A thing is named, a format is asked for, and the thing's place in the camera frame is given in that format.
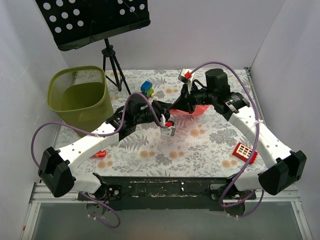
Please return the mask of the red plastic trash bag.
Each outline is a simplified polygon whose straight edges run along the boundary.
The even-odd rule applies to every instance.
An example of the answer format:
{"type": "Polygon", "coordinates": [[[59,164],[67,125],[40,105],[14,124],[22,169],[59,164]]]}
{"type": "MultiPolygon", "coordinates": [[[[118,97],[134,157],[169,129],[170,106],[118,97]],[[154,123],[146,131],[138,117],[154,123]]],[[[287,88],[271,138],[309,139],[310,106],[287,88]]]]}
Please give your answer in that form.
{"type": "Polygon", "coordinates": [[[209,105],[197,105],[194,109],[193,113],[189,113],[186,111],[178,110],[178,109],[171,109],[171,115],[192,115],[192,116],[200,116],[202,115],[210,106],[209,105]]]}

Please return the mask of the red trash bag roll remainder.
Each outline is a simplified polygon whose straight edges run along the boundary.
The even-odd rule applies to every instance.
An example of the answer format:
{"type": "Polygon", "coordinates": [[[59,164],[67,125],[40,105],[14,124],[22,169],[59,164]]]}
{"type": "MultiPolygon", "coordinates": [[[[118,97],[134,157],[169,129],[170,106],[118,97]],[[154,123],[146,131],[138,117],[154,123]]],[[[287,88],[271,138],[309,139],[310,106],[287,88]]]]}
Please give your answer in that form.
{"type": "Polygon", "coordinates": [[[94,155],[94,157],[95,157],[95,158],[104,158],[106,155],[107,155],[107,151],[106,151],[106,150],[103,150],[103,151],[97,152],[97,153],[94,155]]]}

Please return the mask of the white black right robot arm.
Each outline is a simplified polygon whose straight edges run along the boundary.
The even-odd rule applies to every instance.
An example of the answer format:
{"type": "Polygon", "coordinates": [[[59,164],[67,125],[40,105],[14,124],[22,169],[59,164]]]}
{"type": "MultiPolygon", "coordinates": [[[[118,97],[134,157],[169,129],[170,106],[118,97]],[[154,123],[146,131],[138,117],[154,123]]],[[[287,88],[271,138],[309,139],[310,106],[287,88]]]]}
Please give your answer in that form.
{"type": "Polygon", "coordinates": [[[182,86],[173,110],[192,114],[196,106],[212,105],[229,123],[236,127],[251,143],[257,142],[256,151],[262,157],[266,170],[242,173],[226,186],[227,195],[237,199],[246,190],[264,190],[277,195],[297,182],[303,173],[307,157],[283,144],[266,126],[255,118],[253,105],[240,93],[232,92],[227,74],[220,68],[205,72],[206,87],[199,89],[190,70],[179,74],[182,86]]]}

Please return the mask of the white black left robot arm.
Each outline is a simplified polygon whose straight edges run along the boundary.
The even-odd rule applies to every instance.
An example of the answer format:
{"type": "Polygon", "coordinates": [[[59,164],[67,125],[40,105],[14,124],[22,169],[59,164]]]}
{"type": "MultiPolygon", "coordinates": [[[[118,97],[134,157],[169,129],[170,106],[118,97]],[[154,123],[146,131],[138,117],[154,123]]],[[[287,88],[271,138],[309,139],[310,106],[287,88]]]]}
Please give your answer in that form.
{"type": "Polygon", "coordinates": [[[86,192],[95,200],[103,199],[108,191],[106,181],[95,172],[76,174],[77,168],[100,150],[134,133],[137,125],[156,123],[163,136],[173,136],[171,106],[158,100],[149,101],[143,93],[132,93],[125,105],[93,132],[86,132],[81,139],[59,149],[47,148],[39,165],[39,177],[56,198],[77,191],[86,192]]]}

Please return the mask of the olive green mesh trash bin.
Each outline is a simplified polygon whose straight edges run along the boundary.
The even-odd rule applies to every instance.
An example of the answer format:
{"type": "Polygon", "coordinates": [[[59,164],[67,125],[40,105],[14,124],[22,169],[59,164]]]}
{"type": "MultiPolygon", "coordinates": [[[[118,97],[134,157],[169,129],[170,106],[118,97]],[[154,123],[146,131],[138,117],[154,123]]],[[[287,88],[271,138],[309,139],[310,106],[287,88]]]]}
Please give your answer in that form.
{"type": "Polygon", "coordinates": [[[49,83],[47,104],[66,124],[86,132],[114,114],[105,72],[93,65],[56,73],[49,83]]]}

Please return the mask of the colourful toy brick car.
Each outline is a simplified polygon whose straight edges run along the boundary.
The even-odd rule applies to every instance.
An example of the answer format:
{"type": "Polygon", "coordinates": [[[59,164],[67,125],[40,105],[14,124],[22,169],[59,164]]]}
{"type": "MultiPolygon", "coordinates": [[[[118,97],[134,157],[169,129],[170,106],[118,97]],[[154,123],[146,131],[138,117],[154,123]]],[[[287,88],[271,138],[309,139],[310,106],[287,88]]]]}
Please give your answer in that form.
{"type": "Polygon", "coordinates": [[[140,91],[146,95],[146,97],[153,98],[154,97],[154,89],[153,85],[150,81],[145,81],[141,86],[140,86],[140,91]]]}

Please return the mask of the floral patterned table mat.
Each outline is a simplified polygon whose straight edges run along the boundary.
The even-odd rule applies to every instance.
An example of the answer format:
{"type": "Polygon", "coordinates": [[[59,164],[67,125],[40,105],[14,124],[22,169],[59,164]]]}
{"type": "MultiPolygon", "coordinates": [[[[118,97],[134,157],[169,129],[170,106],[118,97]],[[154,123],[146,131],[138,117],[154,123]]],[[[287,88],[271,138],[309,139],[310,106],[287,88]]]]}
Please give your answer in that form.
{"type": "MultiPolygon", "coordinates": [[[[131,92],[152,83],[154,98],[173,103],[181,93],[181,70],[124,70],[131,92]]],[[[122,141],[107,146],[106,156],[90,157],[77,174],[128,177],[228,177],[245,164],[232,153],[238,143],[252,144],[210,106],[201,115],[171,115],[174,136],[162,136],[155,123],[141,124],[122,141]]]]}

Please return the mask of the red white toy block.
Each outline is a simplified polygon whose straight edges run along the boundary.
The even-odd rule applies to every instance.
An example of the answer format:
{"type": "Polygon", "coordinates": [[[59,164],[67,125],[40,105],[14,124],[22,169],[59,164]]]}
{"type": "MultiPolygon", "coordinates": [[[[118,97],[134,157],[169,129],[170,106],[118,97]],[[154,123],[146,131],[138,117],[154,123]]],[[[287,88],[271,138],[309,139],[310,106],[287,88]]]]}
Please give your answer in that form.
{"type": "Polygon", "coordinates": [[[243,162],[247,162],[248,159],[250,158],[251,153],[252,153],[252,149],[250,147],[239,142],[236,145],[232,155],[239,158],[243,162]]]}

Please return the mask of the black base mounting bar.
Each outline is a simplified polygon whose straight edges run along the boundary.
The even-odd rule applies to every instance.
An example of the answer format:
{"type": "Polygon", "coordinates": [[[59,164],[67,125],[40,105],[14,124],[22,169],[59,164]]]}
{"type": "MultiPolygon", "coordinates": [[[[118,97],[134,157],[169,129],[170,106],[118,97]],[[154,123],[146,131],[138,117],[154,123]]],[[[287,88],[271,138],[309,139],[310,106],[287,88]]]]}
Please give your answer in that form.
{"type": "Polygon", "coordinates": [[[102,176],[96,199],[115,211],[184,210],[223,211],[219,199],[230,177],[102,176]]]}

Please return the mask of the black perforated music stand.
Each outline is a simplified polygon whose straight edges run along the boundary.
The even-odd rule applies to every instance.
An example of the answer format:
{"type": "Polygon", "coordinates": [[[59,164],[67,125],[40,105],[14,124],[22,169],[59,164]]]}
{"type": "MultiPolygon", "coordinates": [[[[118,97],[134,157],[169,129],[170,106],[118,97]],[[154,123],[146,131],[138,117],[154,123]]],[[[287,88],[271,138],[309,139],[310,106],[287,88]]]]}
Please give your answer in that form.
{"type": "Polygon", "coordinates": [[[109,38],[150,25],[146,0],[37,0],[35,2],[63,52],[103,40],[103,59],[109,59],[116,76],[112,84],[120,91],[127,81],[109,38]]]}

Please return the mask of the aluminium frame rail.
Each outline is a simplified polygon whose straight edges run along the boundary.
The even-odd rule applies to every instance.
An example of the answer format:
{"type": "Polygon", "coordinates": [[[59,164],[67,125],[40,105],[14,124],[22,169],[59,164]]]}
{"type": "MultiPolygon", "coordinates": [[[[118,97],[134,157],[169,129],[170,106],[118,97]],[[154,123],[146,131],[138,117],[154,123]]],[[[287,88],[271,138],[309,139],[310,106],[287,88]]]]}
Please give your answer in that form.
{"type": "Polygon", "coordinates": [[[53,196],[44,183],[34,183],[20,239],[32,239],[41,204],[73,203],[74,201],[77,201],[77,197],[78,193],[76,191],[71,191],[64,196],[57,198],[53,196]]]}

